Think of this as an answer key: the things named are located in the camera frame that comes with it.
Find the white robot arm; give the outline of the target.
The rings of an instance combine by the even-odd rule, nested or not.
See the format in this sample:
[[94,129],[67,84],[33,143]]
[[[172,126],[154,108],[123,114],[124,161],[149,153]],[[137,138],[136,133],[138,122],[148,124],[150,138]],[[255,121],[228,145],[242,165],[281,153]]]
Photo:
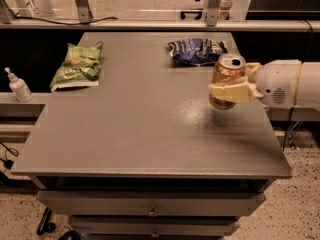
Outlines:
[[275,60],[265,65],[247,63],[243,76],[211,83],[209,94],[219,102],[250,103],[268,108],[320,108],[320,63]]

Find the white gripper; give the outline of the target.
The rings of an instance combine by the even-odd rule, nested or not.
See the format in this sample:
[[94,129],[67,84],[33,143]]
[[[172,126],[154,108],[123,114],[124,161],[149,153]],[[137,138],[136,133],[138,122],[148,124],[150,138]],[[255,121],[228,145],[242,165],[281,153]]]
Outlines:
[[260,98],[261,103],[269,108],[290,109],[294,106],[297,73],[301,65],[299,60],[275,60],[262,68],[258,62],[247,63],[245,75],[248,80],[233,84],[211,83],[208,85],[209,94],[218,100],[241,104]]

